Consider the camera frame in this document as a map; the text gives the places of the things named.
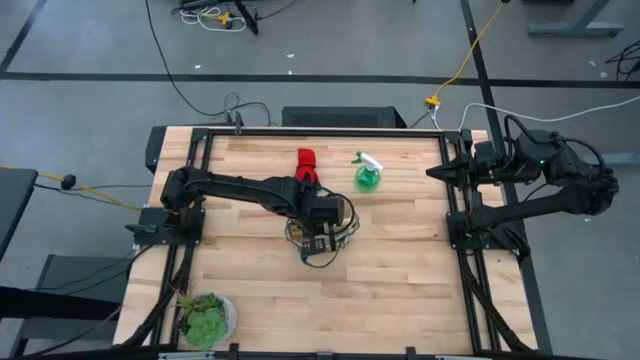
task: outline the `wooden table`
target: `wooden table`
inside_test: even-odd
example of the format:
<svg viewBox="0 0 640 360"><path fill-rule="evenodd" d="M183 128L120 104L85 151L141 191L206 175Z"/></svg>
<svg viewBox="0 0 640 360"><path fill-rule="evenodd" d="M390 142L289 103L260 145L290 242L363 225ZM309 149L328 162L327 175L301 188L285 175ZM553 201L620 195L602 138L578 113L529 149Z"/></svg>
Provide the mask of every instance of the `wooden table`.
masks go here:
<svg viewBox="0 0 640 360"><path fill-rule="evenodd" d="M150 206L161 206L168 172L184 166L191 131L167 129ZM483 131L473 136L476 142L487 138ZM438 142L216 135L209 169L255 179L292 176L299 147L315 150L322 184L353 200L361 227L333 264L313 269L286 242L284 218L255 204L207 198L189 290L229 297L239 313L234 335L216 349L227 350L235 342L242 351L404 353L405 347L415 346L422 354L471 353L458 260L445 224L445 184L424 173L441 164ZM359 193L353 185L357 165L350 161L358 150L385 166L372 194ZM486 203L502 203L498 187L481 191ZM521 339L535 347L515 257L501 250L484 254L496 307ZM167 247L156 246L133 265L115 343L129 337L155 303L166 256ZM483 347L489 348L484 313L477 303L476 309ZM168 308L165 316L165 342L173 310ZM180 348L191 347L181 340Z"/></svg>

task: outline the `cable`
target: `cable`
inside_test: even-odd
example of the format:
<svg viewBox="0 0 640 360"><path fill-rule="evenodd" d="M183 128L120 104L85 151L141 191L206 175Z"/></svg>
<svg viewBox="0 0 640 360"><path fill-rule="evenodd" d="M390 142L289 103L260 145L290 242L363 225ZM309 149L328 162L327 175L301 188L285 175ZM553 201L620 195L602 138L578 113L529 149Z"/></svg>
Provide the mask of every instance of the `cable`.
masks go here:
<svg viewBox="0 0 640 360"><path fill-rule="evenodd" d="M531 195L533 195L533 194L537 193L537 192L538 192L538 190L542 189L543 187L545 187L545 186L547 186L547 185L549 185L549 184L544 183L544 184L542 184L542 185L538 186L537 188L533 189L533 191L531 191L531 192L529 193L529 195L527 195L527 197L525 197L525 198L524 198L524 200L522 200L521 202L525 202L525 201L529 200L529 198L531 197Z"/></svg>
<svg viewBox="0 0 640 360"><path fill-rule="evenodd" d="M233 24L233 21L242 21L244 25L241 29L220 29L207 27L202 19L212 19L220 21L222 17L222 10L216 6L208 6L201 10L180 10L180 18L183 23L188 25L200 24L200 26L207 31L219 31L219 32L241 32L247 28L246 21L241 17L229 17L228 21Z"/></svg>
<svg viewBox="0 0 640 360"><path fill-rule="evenodd" d="M153 186L152 184L147 184L147 185L99 185L99 186L91 186L91 189L107 189L107 188L145 188L145 187L151 187ZM69 189L66 191L81 191L82 189Z"/></svg>
<svg viewBox="0 0 640 360"><path fill-rule="evenodd" d="M307 259L302 258L302 262L307 265L310 266L314 269L324 269L327 266L331 265L333 263L333 261L338 257L338 253L340 252L340 249L342 249L342 246L338 246L338 248L336 249L336 252L333 254L333 256L331 257L331 259L329 261L327 261L326 263L322 264L322 265L314 265L310 262L307 261Z"/></svg>
<svg viewBox="0 0 640 360"><path fill-rule="evenodd" d="M8 165L0 165L0 169L13 169L13 167L12 167L12 166L8 166ZM51 180L60 181L60 182L63 182L63 181L64 181L64 179L63 179L63 178L61 178L60 176L52 175L52 174L47 174L47 173L42 173L42 172L38 172L38 176L39 176L39 177L43 177L43 178L47 178L47 179L51 179ZM62 190L62 189L56 189L56 188L52 188L52 187L49 187L49 186L38 185L38 184L36 184L36 185L34 185L34 186L41 187L41 188L44 188L44 189L56 190L56 191L58 191L58 190ZM88 199L91 199L91 200L94 200L94 201L99 201L99 202L104 202L104 203L107 203L107 204L112 204L112 205L120 206L120 207L123 207L123 208L129 209L129 210L132 210L132 211L140 212L140 210L141 210L140 208L137 208L137 207L134 207L134 206L127 205L127 204L125 204L125 203L121 202L120 200L116 199L115 197L113 197L113 196L111 196L111 195L105 194L105 193L103 193L103 192L101 192L101 191L98 191L98 190L96 190L96 189L92 189L92 188L90 188L90 187L88 187L88 186L86 186L86 185L82 185L82 184L75 184L75 186L79 187L81 190L84 190L84 191L90 192L90 193L92 193L92 194L96 194L96 195L100 196L101 198L106 199L106 200L109 200L109 201L103 201L103 200L94 199L94 198L91 198L91 197L87 197L87 196L83 196L83 195L82 195L82 197L84 197L84 198L88 198Z"/></svg>
<svg viewBox="0 0 640 360"><path fill-rule="evenodd" d="M43 355L43 354L46 354L48 352L51 352L51 351L54 351L54 350L58 350L61 347L67 346L67 345L71 344L72 342L78 341L78 340L82 339L83 337L85 337L85 336L91 334L92 332L100 329L101 327L105 326L111 319L113 319L114 316L116 316L120 312L120 310L122 310L122 306L118 306L117 309L115 309L111 314L109 314L109 316L106 319L102 320L100 322L100 324L98 324L97 326L95 326L95 327L93 327L93 328L91 328L91 329L89 329L89 330L87 330L87 331L85 331L85 332L83 332L83 333L81 333L81 334L79 334L77 336L74 336L69 340L63 341L60 344L54 345L54 346L52 346L50 348L46 348L44 350L36 351L34 353L27 354L27 355L24 355L24 356L13 357L12 359L25 359L25 358L30 358L32 356Z"/></svg>
<svg viewBox="0 0 640 360"><path fill-rule="evenodd" d="M602 155L600 154L600 152L598 150L596 150L596 148L594 148L593 146L589 145L588 143L582 141L582 140L578 140L578 139L573 139L573 138L565 138L562 139L566 142L572 142L572 143L576 143L579 145L582 145L584 147L586 147L587 149L589 149L593 155L595 155L596 159L598 159L598 175L596 175L596 177L600 177L602 175L604 175L604 169L605 169L605 164L604 164L604 159L602 158Z"/></svg>
<svg viewBox="0 0 640 360"><path fill-rule="evenodd" d="M56 189L56 188L51 187L51 186L45 186L45 185L40 185L40 184L33 184L33 186L34 186L34 187L37 187L37 188L41 188L41 189L53 190L53 191L55 191L55 192L58 192L58 193L60 193L60 194L64 194L64 195L79 196L79 197L81 197L81 198L85 198L85 199L87 199L87 200L93 200L93 201L101 202L101 203L103 203L103 204L114 205L114 206L120 206L120 205L118 205L118 204L116 204L116 203L114 203L114 202L111 202L111 201L100 200L100 199L96 199L96 198L93 198L93 197L91 197L91 196L86 196L86 195L82 195L82 194L72 194L72 193L68 193L68 192L66 192L65 190Z"/></svg>
<svg viewBox="0 0 640 360"><path fill-rule="evenodd" d="M63 289L69 285L72 284L76 284L76 283L80 283L83 281L87 281L89 279L91 279L92 277L96 276L97 274L99 274L100 272L107 270L107 269L111 269L113 267L116 267L118 264L120 264L122 261L124 261L126 258L129 257L129 255L131 255L135 250L131 250L127 253L127 255L119 258L117 261L115 261L113 264L107 265L105 267L101 267L100 269L94 271L93 273L91 273L91 275L84 277L82 279L77 279L77 280L73 280L73 281L69 281L68 283L65 283L63 285L60 286L56 286L56 287L50 287L50 288L45 288L45 287L40 287L40 288L32 288L32 289L26 289L28 291L43 291L43 290L47 290L47 291L55 291L55 290L60 290Z"/></svg>
<svg viewBox="0 0 640 360"><path fill-rule="evenodd" d="M491 105L480 104L480 103L471 103L471 104L467 105L464 108L464 112L462 113L462 119L460 121L460 126L458 127L458 131L460 131L462 129L462 127L464 126L465 119L467 118L467 111L469 111L469 108L471 108L473 106L480 106L480 107L484 107L484 108L488 108L488 109L493 109L495 111L499 111L499 112L504 113L504 114L517 116L518 118L522 118L522 119L550 123L550 122L557 122L557 121L563 121L563 120L572 119L574 117L585 115L585 114L588 114L588 113L592 113L594 111L613 109L613 108L616 108L616 107L620 107L620 106L624 106L624 105L630 104L630 103L632 103L634 101L637 101L637 100L640 100L640 96L636 96L634 98L631 98L629 100L623 101L621 103L598 106L598 107L591 108L591 109L588 109L588 110L584 110L584 111L581 111L581 112L578 112L578 113L575 113L575 114L571 114L571 115L567 115L567 116L563 116L563 117L559 117L559 118L553 118L553 119L539 119L539 118L536 118L536 117L518 114L516 112L505 110L505 109L501 109L499 107L495 107L495 106L491 106Z"/></svg>
<svg viewBox="0 0 640 360"><path fill-rule="evenodd" d="M178 93L178 95L182 98L182 100L184 100L184 102L195 112L197 112L200 115L203 116L211 116L211 117L215 117L215 116L219 116L224 114L225 112L227 112L228 110L223 110L223 111L219 111L219 112L215 112L215 113L207 113L204 112L198 108L196 108L188 99L186 96L184 96L184 94L182 93L182 91L180 91L180 89L178 88L178 86L176 85L173 76L171 75L171 71L169 70L169 65L167 64L167 60L164 57L164 53L162 52L162 47L160 46L160 42L158 41L158 36L156 35L156 31L153 27L153 20L151 18L151 9L149 8L149 0L144 0L144 4L145 7L147 9L147 19L149 22L149 29L151 30L151 35L153 36L153 41L156 44L156 48L158 49L158 53L160 54L160 59L162 60L162 65L164 66L164 69L167 73L167 77L169 78L169 82L171 82L171 86L173 86L173 88L175 89L175 91ZM260 105L262 107L264 107L265 111L267 112L267 116L268 116L268 121L267 121L267 126L271 126L271 124L275 124L271 122L271 113L269 112L269 108L267 107L267 105L263 102L259 102L259 101L252 101L252 102L248 102L248 103L244 103L244 104L238 104L236 106L234 106L232 109L229 110L235 110L235 109L239 109L241 107L245 107L245 106L250 106L250 105Z"/></svg>
<svg viewBox="0 0 640 360"><path fill-rule="evenodd" d="M523 134L525 134L526 137L529 138L529 140L531 140L532 143L536 144L536 145L542 145L542 144L550 144L555 142L554 139L549 139L549 140L544 140L544 141L540 141L538 139L536 139L530 132L529 129L527 129L526 127L524 127L524 125L522 124L522 122L520 121L520 119L513 117L512 115L507 115L504 117L504 132L505 132L505 138L504 140L508 142L508 151L507 151L507 160L505 161L504 164L502 164L502 166L500 166L498 169L496 169L496 171L502 171L504 169L506 169L510 164L511 164L511 160L513 160L513 137L511 136L511 130L509 129L509 120L513 121L522 131Z"/></svg>
<svg viewBox="0 0 640 360"><path fill-rule="evenodd" d="M296 2L298 2L298 0L293 0L293 1L291 1L289 4L287 4L287 5L283 6L283 7L281 7L280 9L278 9L278 10L276 10L276 11L272 12L271 14L269 14L269 15L267 15L267 16L259 16L259 17L257 17L257 18L256 18L256 21L260 21L260 20L268 19L268 18L270 18L270 17L272 17L272 16L274 16L274 15L277 15L277 14L279 14L280 12L284 11L285 9L287 9L289 6L291 6L291 5L295 4Z"/></svg>
<svg viewBox="0 0 640 360"><path fill-rule="evenodd" d="M153 305L153 308L144 319L144 321L136 328L127 340L120 344L121 347L131 347L131 346L142 346L145 339L155 326L160 317L160 314L163 314L169 305L169 302L173 298L173 294L176 289L182 288L185 280L189 279L189 269L191 269L191 264L193 260L194 253L193 246L187 246L184 255L182 257L182 263L178 268L178 271L173 275L171 281L169 281L168 286L165 288L164 292L158 296L158 300Z"/></svg>
<svg viewBox="0 0 640 360"><path fill-rule="evenodd" d="M146 248L144 248L144 249L140 250L140 252L138 252L138 253L136 254L136 256L134 256L134 257L133 257L133 259L131 259L131 262L129 263L129 265L127 266L127 268L126 268L126 269L124 269L124 270L122 270L122 271L120 271L120 272L118 272L118 273L116 273L116 274L113 274L113 275L109 276L109 277L108 277L108 278L106 278L106 279L102 279L102 280L100 280L100 281L98 281L98 282L96 282L96 283L94 283L94 284L91 284L91 285L89 285L89 286L86 286L86 287L83 287L83 288L80 288L80 289L77 289L77 290L74 290L74 291L68 292L68 293L63 294L63 295L64 295L64 296L69 296L69 295L77 294L77 293L79 293L79 292L81 292L81 291L85 291L85 290L92 289L92 288L94 288L94 287L96 287L96 286L98 286L98 285L104 284L104 283L106 283L107 281L110 281L110 280L112 280L112 279L115 279L115 278L117 278L118 276L120 276L120 275L122 275L122 274L124 274L124 273L126 273L126 272L128 272L128 271L130 271L130 270L131 270L131 267L133 266L134 261L136 261L136 259L138 259L142 254L144 254L145 252L147 252L147 250L151 249L152 247L153 247L153 245L149 245L149 246L147 246Z"/></svg>
<svg viewBox="0 0 640 360"><path fill-rule="evenodd" d="M496 11L493 13L493 16L491 16L491 19L489 19L487 24L482 28L482 30L476 37L476 40L471 45L471 49L469 49L467 56L464 58L464 61L462 61L462 64L460 65L460 68L458 69L458 72L456 73L456 75L451 79L449 79L448 81L446 81L444 84L440 85L436 90L436 92L430 98L426 99L427 104L431 104L433 106L440 105L440 101L438 100L438 94L440 94L440 91L442 91L442 89L444 89L447 85L456 81L460 77L460 75L462 74L462 70L464 70L464 67L467 65L467 63L469 62L469 59L471 58L471 54L473 54L473 50L475 50L476 46L478 46L478 43L480 42L480 39L482 39L485 32L491 27L491 24L493 24L493 22L496 20L496 18L498 17L498 14L500 14L500 11L502 11L503 6L504 4L500 4L500 6L498 6Z"/></svg>
<svg viewBox="0 0 640 360"><path fill-rule="evenodd" d="M236 104L233 105L231 108L227 108L227 100L231 95L236 97ZM240 105L240 96L237 93L232 91L230 93L227 93L227 95L224 96L224 103L223 103L224 112L231 111L233 108L235 108L238 105Z"/></svg>
<svg viewBox="0 0 640 360"><path fill-rule="evenodd" d="M413 129L414 127L416 127L416 125L418 125L418 123L422 121L422 119L426 118L430 113L431 111L427 111L426 113L424 113L424 115L420 116L418 120L416 120L416 122L413 123L413 125L409 126L409 129Z"/></svg>
<svg viewBox="0 0 640 360"><path fill-rule="evenodd" d="M629 70L629 71L624 71L622 70L622 63L624 61L629 61L629 60L638 60L640 59L640 56L629 56L632 55L635 52L640 51L640 40L636 41L635 43L627 46L624 48L624 50L622 50L622 52L620 52L619 54L617 54L616 56L612 57L611 59L605 61L605 64L611 64L611 63L617 63L616 65L616 81L620 80L620 75L627 75L624 79L624 81L629 80L629 77L631 76L631 74L633 74L636 71L640 71L640 61L638 61L635 65L633 65L633 67Z"/></svg>

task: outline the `spray bottle nozzle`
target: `spray bottle nozzle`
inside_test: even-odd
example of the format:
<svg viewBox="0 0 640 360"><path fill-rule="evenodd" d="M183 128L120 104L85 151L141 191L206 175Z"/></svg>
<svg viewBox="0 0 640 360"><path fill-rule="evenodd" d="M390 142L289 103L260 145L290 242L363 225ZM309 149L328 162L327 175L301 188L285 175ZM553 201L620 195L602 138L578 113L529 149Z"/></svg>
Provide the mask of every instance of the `spray bottle nozzle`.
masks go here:
<svg viewBox="0 0 640 360"><path fill-rule="evenodd" d="M357 159L353 160L352 164L364 164L369 171L382 170L384 167L382 164L376 161L376 159L372 158L370 155L363 153L362 151L358 151L356 153L358 156Z"/></svg>

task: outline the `black cable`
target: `black cable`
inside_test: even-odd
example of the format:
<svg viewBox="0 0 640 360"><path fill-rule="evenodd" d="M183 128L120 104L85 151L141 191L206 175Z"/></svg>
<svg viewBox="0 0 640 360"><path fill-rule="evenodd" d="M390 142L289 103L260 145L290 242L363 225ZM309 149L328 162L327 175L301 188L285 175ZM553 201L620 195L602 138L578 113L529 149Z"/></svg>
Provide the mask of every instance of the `black cable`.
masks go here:
<svg viewBox="0 0 640 360"><path fill-rule="evenodd" d="M547 185L549 185L549 184L544 183L544 184L542 184L542 185L538 186L537 188L533 189L533 191L531 191L531 192L529 193L529 195L527 195L527 196L524 198L524 200L522 200L521 202L525 202L525 201L529 200L529 198L531 197L531 195L533 195L533 194L537 193L537 192L538 192L538 190L542 189L543 187L545 187L545 186L547 186Z"/></svg>
<svg viewBox="0 0 640 360"><path fill-rule="evenodd" d="M40 287L40 288L32 288L32 289L26 289L26 290L28 290L28 291L36 291L36 290L37 290L37 291L42 291L42 290L55 291L55 290L60 290L60 289L62 289L62 288L65 288L65 287L67 287L67 286L69 286L69 285L71 285L71 284L76 284L76 283L80 283L80 282L83 282L83 281L87 281L87 280L91 279L92 277L96 276L97 274L101 273L101 272L102 272L102 271L104 271L104 270L107 270L107 269L111 269L111 268L113 268L113 267L116 267L116 266L117 266L118 264L120 264L122 261L124 261L125 259L127 259L127 258L129 257L129 255L131 255L134 251L135 251L135 250L131 250L131 251L129 251L129 252L127 253L127 255L125 255L125 256L123 256L123 257L119 258L119 259L118 259L117 261L115 261L113 264L107 265L107 266L105 266L105 267L101 267L100 269L98 269L98 270L94 271L93 273L91 273L91 275L89 275L89 276L87 276L87 277L84 277L84 278L82 278L82 279L73 280L73 281L70 281L70 282L65 283L65 284L63 284L63 285L56 286L56 287L50 287L50 288Z"/></svg>
<svg viewBox="0 0 640 360"><path fill-rule="evenodd" d="M233 96L235 96L235 97L236 97L236 104L235 104L235 105L233 105L231 108L227 109L227 100L229 99L229 97L230 97L231 95L233 95ZM237 94L237 93L235 93L235 92L233 92L233 91L232 91L232 92L230 92L230 93L227 93L227 95L225 95L225 96L224 96L224 104L223 104L224 112L231 111L231 110L233 110L233 108L234 108L234 107L236 107L236 106L238 106L238 105L240 105L240 96L238 96L238 94Z"/></svg>
<svg viewBox="0 0 640 360"><path fill-rule="evenodd" d="M424 115L420 116L418 120L416 120L416 122L413 123L413 125L409 126L409 129L413 129L414 127L416 127L416 125L418 125L418 123L422 121L422 119L426 118L427 115L429 115L429 113L431 113L431 111L427 111Z"/></svg>
<svg viewBox="0 0 640 360"><path fill-rule="evenodd" d="M529 140L531 140L532 143L536 144L536 145L543 145L543 144L550 144L555 142L555 139L549 139L549 140L538 140L536 139L533 134L531 134L529 132L529 129L527 129L524 124L522 124L522 121L520 121L520 119L516 118L515 116L512 115L507 115L504 117L504 132L506 134L506 136L504 137L504 140L508 143L508 150L507 150L507 160L505 161L504 164L502 164L502 166L500 166L498 169L496 169L496 171L502 171L504 169L506 169L510 164L511 161L513 160L513 137L511 136L511 130L509 129L509 120L513 121L522 131L522 133L529 138Z"/></svg>
<svg viewBox="0 0 640 360"><path fill-rule="evenodd" d="M127 340L122 342L120 346L122 347L130 347L130 346L141 346L154 325L156 324L158 317L160 314L163 314L166 310L167 305L173 298L173 294L176 289L181 288L184 281L189 279L189 269L191 268L191 260L193 257L193 246L187 246L184 256L182 258L182 263L178 268L178 271L175 273L171 281L169 282L169 286L166 287L164 293L160 294L158 297L158 301L156 301L155 305L144 319L142 324L136 328L133 335L131 335Z"/></svg>
<svg viewBox="0 0 640 360"><path fill-rule="evenodd" d="M78 340L82 339L83 337L91 334L92 332L94 332L94 331L100 329L101 327L103 327L104 325L106 325L111 319L113 319L114 316L116 316L120 312L120 310L122 310L122 306L118 306L118 308L115 309L111 314L109 314L109 316L106 319L102 320L100 322L100 324L96 325L95 327L92 327L89 330L84 331L83 333L81 333L79 335L76 335L76 336L72 337L69 340L65 340L65 341L61 342L60 344L54 345L54 346L46 348L44 350L36 351L34 353L27 354L27 355L24 355L24 356L13 357L12 359L28 359L30 357L43 355L43 354L46 354L46 353L51 352L53 350L58 350L61 347L67 346L67 345L71 344L72 342L78 341Z"/></svg>
<svg viewBox="0 0 640 360"><path fill-rule="evenodd" d="M272 16L274 16L274 15L277 15L278 13L280 13L280 12L282 12L282 11L286 10L289 6L291 6L291 5L295 4L296 2L298 2L298 0L293 0L293 1L291 1L289 4L287 4L287 5L283 6L283 7L281 7L280 9L278 9L278 10L276 10L276 11L272 12L271 14L269 14L269 15L267 15L267 16L259 16L259 17L257 17L257 18L256 18L256 21L260 21L260 20L268 19L268 18L270 18L270 17L272 17Z"/></svg>
<svg viewBox="0 0 640 360"><path fill-rule="evenodd" d="M144 0L144 3L145 3L145 6L146 6L146 9L147 9L147 18L149 20L149 29L151 30L151 35L153 35L153 41L156 43L156 47L158 48L158 53L160 54L160 59L162 60L162 65L164 65L164 69L165 69L165 71L167 73L167 77L169 78L169 82L171 82L171 86L173 86L173 88L178 93L178 95L180 95L182 100L184 100L184 102L191 109L193 109L195 112L197 112L200 115L215 117L215 116L220 116L220 115L226 113L229 110L235 110L235 109L239 109L239 108L242 108L242 107L245 107L245 106L250 106L250 105L260 105L260 106L264 107L265 111L267 112L267 116L268 116L267 126L271 126L271 124L275 124L275 123L271 122L271 113L269 112L269 108L267 107L267 105L265 103L260 102L260 101L252 101L252 102L247 102L247 103L243 103L243 104L237 104L236 106L234 106L231 109L224 109L222 111L218 111L218 112L215 112L215 113L207 113L207 112L204 112L204 111L196 108L187 99L187 97L184 96L182 91L180 91L180 89L176 85L175 81L173 80L173 76L171 75L171 71L169 70L169 65L167 65L167 60L164 57L164 53L162 52L162 48L160 47L160 42L158 41L158 36L156 35L156 31L155 31L155 29L153 27L153 20L151 19L151 9L149 8L149 0Z"/></svg>
<svg viewBox="0 0 640 360"><path fill-rule="evenodd" d="M338 246L338 249L336 249L336 252L333 254L333 257L331 258L331 260L327 261L326 263L322 264L322 265L314 265L310 262L307 261L307 259L305 259L304 257L302 258L302 263L310 266L314 269L324 269L327 266L331 265L331 263L333 263L333 261L338 257L338 253L340 252L340 249L342 249L342 246Z"/></svg>
<svg viewBox="0 0 640 360"><path fill-rule="evenodd" d="M325 187L321 187L321 189L329 193L329 195L327 195L327 196L338 196L338 197L343 198L349 204L349 207L351 207L351 219L349 220L349 223L347 224L347 226L345 226L341 231L337 232L335 235L340 235L343 232L348 231L349 227L351 227L351 225L353 224L353 222L355 221L355 218L356 218L356 208L355 208L355 206L353 206L353 202L351 202L351 200L349 200L348 197L346 197L346 196L344 196L342 194L339 194L339 193L334 193L333 191L331 191L331 190L329 190L329 189L327 189ZM324 263L322 265L311 264L305 258L302 258L302 262L305 265L310 266L310 267L315 268L315 269L324 269L327 266L331 265L333 263L333 261L338 257L338 253L340 252L340 249L342 249L342 246L338 246L338 249L336 249L336 252L333 255L333 257L329 261L327 261L326 263Z"/></svg>
<svg viewBox="0 0 640 360"><path fill-rule="evenodd" d="M529 348L520 340L518 335L504 320L498 309L496 309L491 299L489 299L489 297L485 294L484 289L482 289L482 287L478 283L478 280L476 279L476 276L473 274L473 271L471 271L471 266L469 265L468 259L466 257L463 257L462 259L464 259L464 261L460 262L460 274L462 275L463 282L473 292L473 295L475 295L475 298L478 300L487 316L491 320L493 320L496 328L498 329L498 332L500 333L500 335L502 335L502 338L507 343L511 351L533 352L531 348Z"/></svg>
<svg viewBox="0 0 640 360"><path fill-rule="evenodd" d="M640 51L640 40L625 47L624 50L622 50L622 52L610 58L609 60L605 61L605 64L617 63L616 81L620 80L620 75L627 75L624 79L624 81L627 81L629 80L629 77L631 76L631 74L633 74L636 71L640 71L640 61L638 61L629 71L622 70L623 62L640 59L639 56L630 56L638 51Z"/></svg>
<svg viewBox="0 0 640 360"><path fill-rule="evenodd" d="M37 187L37 188L41 188L41 189L53 190L53 191L55 191L55 192L58 192L58 193L60 193L60 194L64 194L64 195L79 196L79 197L81 197L81 198L85 198L85 199L87 199L87 200L93 200L93 201L101 202L101 203L104 203L104 204L109 204L109 205L114 205L114 206L120 206L119 204L116 204L116 203L111 202L111 201L107 201L107 200L100 200L100 199L96 199L96 198L93 198L93 197L91 197L91 196L87 196L87 195L83 195L83 194L71 194L71 193L66 192L65 190L62 190L62 189L56 189L56 188L51 187L51 186L40 185L40 184L33 184L33 186L34 186L34 187Z"/></svg>
<svg viewBox="0 0 640 360"><path fill-rule="evenodd" d="M89 289L91 289L91 288L94 288L94 287L96 287L96 286L98 286L98 285L104 284L104 283L106 283L107 281L110 281L110 280L112 280L112 279L115 279L115 278L117 278L118 276L120 276L120 275L122 275L122 274L124 274L124 273L126 273L126 272L128 272L128 271L130 271L130 270L131 270L131 267L133 266L133 263L136 261L136 259L138 259L142 254L144 254L145 252L147 252L147 250L151 249L152 247L153 247L153 245L149 245L149 246L147 246L146 248L144 248L144 249L140 250L140 252L139 252L139 253L137 253L137 254L136 254L136 256L134 256L134 257L133 257L133 259L131 259L131 262L129 263L129 265L127 266L127 268L126 268L126 269L124 269L124 270L122 270L122 271L120 271L120 272L118 272L118 273L116 273L116 274L113 274L113 275L109 276L109 277L108 277L108 278L106 278L106 279L102 279L102 280L100 280L100 281L98 281L98 282L96 282L96 283L93 283L93 284L89 285L89 286L86 286L86 287L83 287L83 288L80 288L80 289L77 289L77 290L74 290L74 291L68 292L68 293L63 294L63 295L65 295L65 296L69 296L69 295L77 294L77 293L79 293L79 292L81 292L81 291L89 290Z"/></svg>
<svg viewBox="0 0 640 360"><path fill-rule="evenodd" d="M604 175L604 169L605 169L605 164L604 164L604 159L602 158L602 155L600 154L600 152L598 150L596 150L596 148L594 148L593 146L591 146L590 144L582 141L582 140L578 140L578 139L572 139L572 138L565 138L563 139L566 142L572 142L572 143L576 143L579 145L582 145L584 147L586 147L587 149L589 149L593 155L595 155L596 159L598 159L598 177L601 177L602 175Z"/></svg>

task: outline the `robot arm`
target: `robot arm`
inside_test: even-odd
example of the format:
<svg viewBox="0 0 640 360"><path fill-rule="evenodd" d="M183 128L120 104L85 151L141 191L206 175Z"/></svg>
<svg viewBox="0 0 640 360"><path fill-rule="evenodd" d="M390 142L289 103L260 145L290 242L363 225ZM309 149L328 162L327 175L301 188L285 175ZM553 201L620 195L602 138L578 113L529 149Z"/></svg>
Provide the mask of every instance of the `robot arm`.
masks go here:
<svg viewBox="0 0 640 360"><path fill-rule="evenodd" d="M513 121L522 134L511 139L509 121ZM473 157L461 154L448 164L427 170L427 175L443 180L463 191L476 191L480 184L530 184L544 175L548 185L561 187L555 195L501 207L471 204L464 215L464 224L458 224L460 235L491 229L500 223L540 216L555 212L597 215L611 206L618 192L618 181L613 171L606 168L600 154L590 145L576 139L565 138L557 132L530 131L512 117L505 117L506 157L496 154L492 142L476 144ZM599 160L598 166L583 162L569 143L590 148Z"/></svg>
<svg viewBox="0 0 640 360"><path fill-rule="evenodd" d="M205 195L252 202L298 221L313 236L341 225L344 219L344 200L318 196L319 190L317 185L288 176L252 180L183 167L169 172L160 200L170 214L180 219L185 218L180 216L182 212Z"/></svg>

